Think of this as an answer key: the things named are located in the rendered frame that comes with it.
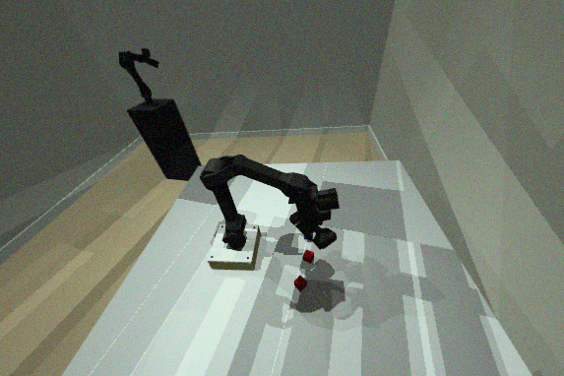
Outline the red cube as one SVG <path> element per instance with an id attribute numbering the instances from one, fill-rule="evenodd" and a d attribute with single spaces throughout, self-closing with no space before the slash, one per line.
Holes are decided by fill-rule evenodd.
<path id="1" fill-rule="evenodd" d="M 304 287 L 307 286 L 307 280 L 302 275 L 300 275 L 294 280 L 294 285 L 301 291 Z"/>
<path id="2" fill-rule="evenodd" d="M 313 258 L 314 258 L 314 252 L 306 249 L 305 253 L 303 254 L 303 260 L 311 264 Z"/>

